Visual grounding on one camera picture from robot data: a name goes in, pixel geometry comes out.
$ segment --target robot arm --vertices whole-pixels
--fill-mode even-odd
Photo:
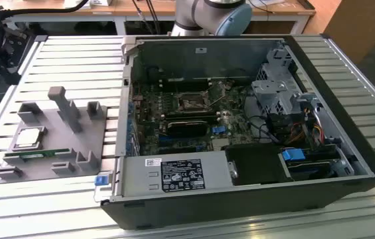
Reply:
[[[246,0],[177,0],[173,36],[241,35],[253,17]]]

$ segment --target motherboard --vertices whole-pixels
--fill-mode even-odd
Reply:
[[[219,151],[255,142],[243,111],[249,86],[230,79],[186,86],[183,79],[169,79],[131,90],[141,155]]]

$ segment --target aluminum extrusion table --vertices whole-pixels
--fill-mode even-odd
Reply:
[[[375,87],[331,39],[315,35],[295,38],[375,148]],[[65,86],[67,98],[78,106],[95,100],[110,107],[103,162],[105,169],[113,168],[125,66],[122,41],[122,36],[54,36],[35,42],[19,71],[22,82],[10,87],[0,104],[0,164],[20,120],[20,104],[38,101],[43,109],[55,108],[49,88]],[[318,210],[142,231],[119,228],[94,201],[94,193],[95,176],[0,184],[0,238],[375,239],[375,188]]]

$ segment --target warning label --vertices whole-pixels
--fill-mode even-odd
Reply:
[[[206,188],[201,159],[162,162],[161,167],[166,193]]]

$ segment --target blue connector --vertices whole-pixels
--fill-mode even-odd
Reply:
[[[110,176],[109,175],[98,175],[95,180],[97,186],[106,186],[110,184]]]
[[[305,152],[301,148],[290,148],[283,151],[282,155],[283,155],[285,161],[290,161],[290,160],[295,161],[295,160],[306,159]]]
[[[226,125],[219,126],[219,127],[214,127],[214,128],[213,128],[213,133],[221,134],[221,133],[225,133],[226,130],[227,130],[227,129],[226,129]]]

